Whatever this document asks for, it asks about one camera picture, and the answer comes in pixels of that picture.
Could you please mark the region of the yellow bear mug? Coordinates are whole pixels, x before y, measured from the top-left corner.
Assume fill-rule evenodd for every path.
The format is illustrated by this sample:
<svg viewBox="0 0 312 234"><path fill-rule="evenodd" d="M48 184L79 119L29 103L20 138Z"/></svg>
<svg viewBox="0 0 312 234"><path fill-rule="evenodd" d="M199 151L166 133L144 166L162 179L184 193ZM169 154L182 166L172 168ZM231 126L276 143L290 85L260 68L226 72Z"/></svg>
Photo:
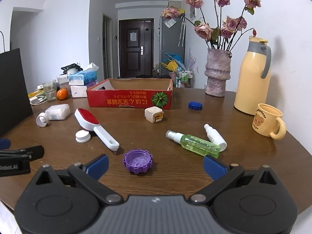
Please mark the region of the yellow bear mug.
<svg viewBox="0 0 312 234"><path fill-rule="evenodd" d="M282 116L283 113L279 109L268 104L258 104L252 128L262 136L282 140L287 132Z"/></svg>

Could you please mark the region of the cream cube charger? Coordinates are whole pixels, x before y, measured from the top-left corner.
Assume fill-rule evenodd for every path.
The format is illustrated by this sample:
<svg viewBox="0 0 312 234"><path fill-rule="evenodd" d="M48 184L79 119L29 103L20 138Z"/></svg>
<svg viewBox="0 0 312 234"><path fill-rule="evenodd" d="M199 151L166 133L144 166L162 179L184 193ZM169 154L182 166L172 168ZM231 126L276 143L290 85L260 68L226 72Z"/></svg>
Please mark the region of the cream cube charger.
<svg viewBox="0 0 312 234"><path fill-rule="evenodd" d="M146 108L144 111L146 120L151 123L157 123L163 120L163 110L157 106Z"/></svg>

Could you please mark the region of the white plastic jar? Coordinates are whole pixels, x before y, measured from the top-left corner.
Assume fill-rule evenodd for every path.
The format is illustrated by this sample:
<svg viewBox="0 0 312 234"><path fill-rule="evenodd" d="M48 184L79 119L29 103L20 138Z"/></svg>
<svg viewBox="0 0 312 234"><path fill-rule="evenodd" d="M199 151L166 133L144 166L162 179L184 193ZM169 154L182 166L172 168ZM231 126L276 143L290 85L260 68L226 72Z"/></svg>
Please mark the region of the white plastic jar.
<svg viewBox="0 0 312 234"><path fill-rule="evenodd" d="M46 127L50 121L63 121L69 115L70 107L68 104L53 105L36 117L36 124L39 127Z"/></svg>

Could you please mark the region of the red cardboard box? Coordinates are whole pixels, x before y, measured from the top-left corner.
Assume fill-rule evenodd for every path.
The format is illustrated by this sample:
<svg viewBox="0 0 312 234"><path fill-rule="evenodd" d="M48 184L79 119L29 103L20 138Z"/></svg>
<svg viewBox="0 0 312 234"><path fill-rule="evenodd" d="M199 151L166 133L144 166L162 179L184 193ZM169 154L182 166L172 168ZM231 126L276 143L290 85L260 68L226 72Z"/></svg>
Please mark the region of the red cardboard box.
<svg viewBox="0 0 312 234"><path fill-rule="evenodd" d="M87 89L87 99L90 107L170 109L172 90L171 79L105 79Z"/></svg>

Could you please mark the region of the glass cup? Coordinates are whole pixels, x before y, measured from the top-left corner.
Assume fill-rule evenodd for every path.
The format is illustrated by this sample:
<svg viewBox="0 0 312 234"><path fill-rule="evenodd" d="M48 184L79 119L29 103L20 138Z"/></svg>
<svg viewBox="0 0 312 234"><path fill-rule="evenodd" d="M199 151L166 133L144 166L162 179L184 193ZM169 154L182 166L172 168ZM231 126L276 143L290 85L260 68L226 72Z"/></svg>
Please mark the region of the glass cup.
<svg viewBox="0 0 312 234"><path fill-rule="evenodd" d="M47 97L47 101L53 101L57 99L57 82L52 80L42 84L44 93Z"/></svg>

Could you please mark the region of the grey refrigerator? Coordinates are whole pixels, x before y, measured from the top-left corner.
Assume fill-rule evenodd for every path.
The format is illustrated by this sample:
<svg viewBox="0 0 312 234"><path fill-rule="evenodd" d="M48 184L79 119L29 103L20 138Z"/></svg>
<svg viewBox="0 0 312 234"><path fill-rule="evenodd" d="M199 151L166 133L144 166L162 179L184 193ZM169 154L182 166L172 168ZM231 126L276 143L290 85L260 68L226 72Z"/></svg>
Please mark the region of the grey refrigerator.
<svg viewBox="0 0 312 234"><path fill-rule="evenodd" d="M160 36L159 36L159 61L166 62L170 58L167 54L179 56L184 64L185 43L183 40L183 18L165 19L160 18ZM168 75L169 71L160 64L160 75Z"/></svg>

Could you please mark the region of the blue plastic cap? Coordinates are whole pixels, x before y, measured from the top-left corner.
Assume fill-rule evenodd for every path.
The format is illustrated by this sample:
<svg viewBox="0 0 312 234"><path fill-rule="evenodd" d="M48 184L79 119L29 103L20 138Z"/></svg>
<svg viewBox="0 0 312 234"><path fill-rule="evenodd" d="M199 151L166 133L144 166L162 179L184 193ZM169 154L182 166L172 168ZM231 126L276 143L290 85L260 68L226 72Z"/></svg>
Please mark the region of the blue plastic cap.
<svg viewBox="0 0 312 234"><path fill-rule="evenodd" d="M188 108L191 110L202 110L203 104L196 101L191 101L188 103Z"/></svg>

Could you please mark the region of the white spray bottle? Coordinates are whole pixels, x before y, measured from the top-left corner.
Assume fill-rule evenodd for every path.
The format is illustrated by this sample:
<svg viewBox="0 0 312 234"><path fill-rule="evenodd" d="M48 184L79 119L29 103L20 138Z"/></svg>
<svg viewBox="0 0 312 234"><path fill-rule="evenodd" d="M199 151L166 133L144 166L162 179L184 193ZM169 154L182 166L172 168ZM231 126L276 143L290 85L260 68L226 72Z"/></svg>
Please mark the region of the white spray bottle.
<svg viewBox="0 0 312 234"><path fill-rule="evenodd" d="M225 151L227 148L227 142L223 139L220 133L208 124L204 125L204 129L210 142L218 145L221 152Z"/></svg>

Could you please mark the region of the red white lint brush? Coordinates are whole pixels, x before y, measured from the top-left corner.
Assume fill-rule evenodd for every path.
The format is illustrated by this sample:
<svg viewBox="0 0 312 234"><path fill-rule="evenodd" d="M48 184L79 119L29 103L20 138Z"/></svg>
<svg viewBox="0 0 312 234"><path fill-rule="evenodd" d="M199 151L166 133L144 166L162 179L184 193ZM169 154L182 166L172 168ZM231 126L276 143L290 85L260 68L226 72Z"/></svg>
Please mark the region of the red white lint brush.
<svg viewBox="0 0 312 234"><path fill-rule="evenodd" d="M119 149L120 144L117 140L104 129L90 111L83 108L77 108L74 112L74 116L83 129L95 132L108 149L115 152Z"/></svg>

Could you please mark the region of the green spray bottle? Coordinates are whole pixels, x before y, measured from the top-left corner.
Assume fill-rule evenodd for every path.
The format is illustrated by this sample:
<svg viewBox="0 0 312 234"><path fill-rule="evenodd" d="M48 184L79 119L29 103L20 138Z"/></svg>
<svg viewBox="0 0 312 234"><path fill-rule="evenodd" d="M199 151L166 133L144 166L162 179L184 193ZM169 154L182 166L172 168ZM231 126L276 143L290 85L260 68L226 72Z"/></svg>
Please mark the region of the green spray bottle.
<svg viewBox="0 0 312 234"><path fill-rule="evenodd" d="M166 132L166 137L180 144L184 149L201 156L210 155L217 159L221 151L219 145L192 135L185 135L168 130Z"/></svg>

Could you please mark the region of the black paper bag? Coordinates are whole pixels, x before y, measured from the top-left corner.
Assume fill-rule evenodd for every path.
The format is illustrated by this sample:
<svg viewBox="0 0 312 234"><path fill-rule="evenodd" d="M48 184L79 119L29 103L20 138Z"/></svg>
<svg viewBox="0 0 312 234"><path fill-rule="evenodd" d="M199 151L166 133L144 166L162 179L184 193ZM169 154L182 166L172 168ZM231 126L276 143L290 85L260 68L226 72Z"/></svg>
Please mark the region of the black paper bag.
<svg viewBox="0 0 312 234"><path fill-rule="evenodd" d="M19 49L1 53L0 62L1 135L32 115Z"/></svg>

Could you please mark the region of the purple ceramic vase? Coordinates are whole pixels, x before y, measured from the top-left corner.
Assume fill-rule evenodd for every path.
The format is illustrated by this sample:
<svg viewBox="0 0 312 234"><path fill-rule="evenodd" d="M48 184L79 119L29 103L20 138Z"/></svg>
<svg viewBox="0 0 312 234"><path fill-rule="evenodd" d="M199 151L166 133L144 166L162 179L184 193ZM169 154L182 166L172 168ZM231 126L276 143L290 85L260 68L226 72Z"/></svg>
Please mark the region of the purple ceramic vase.
<svg viewBox="0 0 312 234"><path fill-rule="evenodd" d="M205 75L205 93L214 97L224 97L226 81L230 79L232 54L221 49L208 49Z"/></svg>

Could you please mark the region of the white round cap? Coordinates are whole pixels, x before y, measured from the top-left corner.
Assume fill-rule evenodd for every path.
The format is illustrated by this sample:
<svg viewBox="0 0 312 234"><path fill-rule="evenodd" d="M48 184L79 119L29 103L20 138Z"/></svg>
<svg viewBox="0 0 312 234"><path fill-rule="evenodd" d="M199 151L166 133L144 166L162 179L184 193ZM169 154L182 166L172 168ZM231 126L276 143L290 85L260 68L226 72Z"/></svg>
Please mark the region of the white round cap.
<svg viewBox="0 0 312 234"><path fill-rule="evenodd" d="M75 134L75 139L78 143L86 143L91 139L91 134L87 130L79 130Z"/></svg>

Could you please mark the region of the dried pink roses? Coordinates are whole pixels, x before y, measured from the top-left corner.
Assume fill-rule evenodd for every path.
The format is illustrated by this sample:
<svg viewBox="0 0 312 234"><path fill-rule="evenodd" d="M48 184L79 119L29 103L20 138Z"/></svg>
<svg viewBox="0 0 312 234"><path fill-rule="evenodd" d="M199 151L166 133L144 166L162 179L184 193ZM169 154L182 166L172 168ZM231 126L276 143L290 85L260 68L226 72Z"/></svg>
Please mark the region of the dried pink roses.
<svg viewBox="0 0 312 234"><path fill-rule="evenodd" d="M249 31L247 28L247 21L241 14L237 18L231 18L227 16L222 18L223 8L230 5L230 0L213 0L214 2L214 12L216 15L216 26L212 27L205 19L203 12L203 0L186 0L186 4L189 5L191 9L199 10L201 18L192 21L186 18L185 14L178 8L174 6L168 6L162 11L161 17L167 21L175 18L182 18L182 33L184 36L185 24L189 22L193 27L196 34L203 40L208 48L218 49L224 51L231 51L237 42L234 41L236 34L245 34Z"/></svg>

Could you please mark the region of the purple plastic cap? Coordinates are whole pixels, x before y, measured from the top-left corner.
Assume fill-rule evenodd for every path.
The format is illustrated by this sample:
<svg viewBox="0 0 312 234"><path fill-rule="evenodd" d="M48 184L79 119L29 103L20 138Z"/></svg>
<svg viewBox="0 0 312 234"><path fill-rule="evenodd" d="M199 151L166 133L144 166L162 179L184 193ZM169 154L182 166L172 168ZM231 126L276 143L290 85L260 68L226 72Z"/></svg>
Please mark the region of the purple plastic cap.
<svg viewBox="0 0 312 234"><path fill-rule="evenodd" d="M128 172L134 174L146 173L153 164L153 156L147 150L138 148L124 154L123 164Z"/></svg>

